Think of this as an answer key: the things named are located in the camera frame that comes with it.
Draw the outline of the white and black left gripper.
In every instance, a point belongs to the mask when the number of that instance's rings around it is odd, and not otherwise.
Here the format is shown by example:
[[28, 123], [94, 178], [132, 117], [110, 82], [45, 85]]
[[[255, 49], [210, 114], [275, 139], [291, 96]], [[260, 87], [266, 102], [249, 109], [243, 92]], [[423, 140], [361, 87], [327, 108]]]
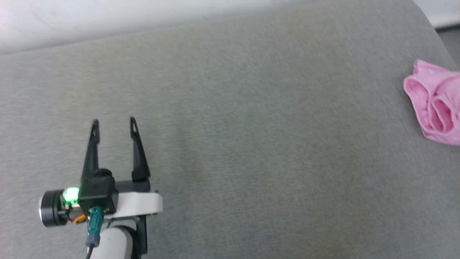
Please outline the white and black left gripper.
[[[133, 140], [132, 180], [116, 183], [119, 191], [115, 212], [103, 213], [104, 221], [122, 220], [132, 217], [148, 216], [163, 212], [163, 198], [157, 192], [148, 192], [151, 177], [150, 168], [143, 148], [135, 117], [130, 117], [130, 133]], [[94, 177], [99, 169], [98, 145], [100, 141], [99, 121], [92, 122], [87, 151], [82, 170], [81, 182]], [[68, 223], [83, 223], [89, 220], [89, 213], [84, 213], [78, 203], [79, 187], [71, 186], [63, 190], [49, 190], [39, 200], [39, 217], [46, 227], [62, 226]]]

